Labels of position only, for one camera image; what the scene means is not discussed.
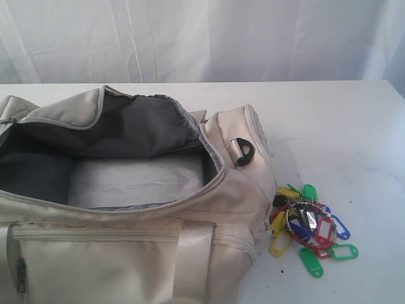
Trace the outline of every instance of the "table surface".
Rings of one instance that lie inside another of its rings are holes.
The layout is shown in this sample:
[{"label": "table surface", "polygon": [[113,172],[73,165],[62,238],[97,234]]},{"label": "table surface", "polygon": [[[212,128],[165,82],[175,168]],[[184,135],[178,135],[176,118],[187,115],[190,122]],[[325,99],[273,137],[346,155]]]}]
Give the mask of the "table surface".
[{"label": "table surface", "polygon": [[[279,186],[308,183],[351,231],[355,260],[322,260],[311,277],[293,244],[267,249],[242,283],[239,303],[405,302],[405,100],[386,81],[111,84],[167,94],[209,114],[250,103],[268,137]],[[47,105],[99,84],[0,85],[0,98]]]}]

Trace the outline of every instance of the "white curtain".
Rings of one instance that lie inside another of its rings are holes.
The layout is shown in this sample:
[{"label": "white curtain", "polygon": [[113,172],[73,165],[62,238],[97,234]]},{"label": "white curtain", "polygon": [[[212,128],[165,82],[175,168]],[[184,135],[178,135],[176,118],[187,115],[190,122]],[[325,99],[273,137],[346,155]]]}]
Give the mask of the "white curtain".
[{"label": "white curtain", "polygon": [[0,0],[0,83],[388,79],[404,0]]}]

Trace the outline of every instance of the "bunch of key tags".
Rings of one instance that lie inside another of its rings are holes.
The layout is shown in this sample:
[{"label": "bunch of key tags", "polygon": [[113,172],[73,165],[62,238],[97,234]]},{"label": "bunch of key tags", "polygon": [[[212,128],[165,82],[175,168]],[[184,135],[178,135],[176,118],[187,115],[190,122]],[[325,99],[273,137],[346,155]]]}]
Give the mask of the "bunch of key tags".
[{"label": "bunch of key tags", "polygon": [[316,189],[306,184],[301,193],[290,184],[288,187],[279,188],[273,202],[280,209],[270,217],[274,237],[270,253],[282,257],[294,239],[304,246],[299,255],[313,277],[323,275],[319,258],[357,258],[355,246],[336,243],[337,238],[348,240],[350,232],[328,206],[318,202]]}]

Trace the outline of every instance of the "front pocket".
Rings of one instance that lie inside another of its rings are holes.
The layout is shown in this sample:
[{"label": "front pocket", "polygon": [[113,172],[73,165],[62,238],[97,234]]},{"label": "front pocket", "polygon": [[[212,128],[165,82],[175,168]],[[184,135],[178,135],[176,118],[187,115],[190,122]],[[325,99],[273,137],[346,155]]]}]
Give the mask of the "front pocket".
[{"label": "front pocket", "polygon": [[[27,265],[26,303],[171,301],[176,233],[14,226],[11,237],[19,242]],[[212,266],[243,260],[247,265],[240,269],[243,274],[256,256],[250,241],[226,234],[214,234],[212,252]]]}]

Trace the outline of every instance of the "black plastic loop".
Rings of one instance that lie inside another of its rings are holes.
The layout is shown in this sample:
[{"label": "black plastic loop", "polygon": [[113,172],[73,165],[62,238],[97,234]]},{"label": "black plastic loop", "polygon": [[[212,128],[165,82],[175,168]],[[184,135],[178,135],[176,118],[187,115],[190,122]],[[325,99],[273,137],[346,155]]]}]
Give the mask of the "black plastic loop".
[{"label": "black plastic loop", "polygon": [[[242,151],[243,157],[239,158],[238,161],[236,162],[236,164],[238,166],[244,166],[247,165],[248,163],[251,162],[253,155],[254,155],[254,147],[253,145],[247,141],[246,139],[243,138],[237,138],[236,142],[239,145],[240,150]],[[249,151],[245,154],[243,147],[248,147]]]}]

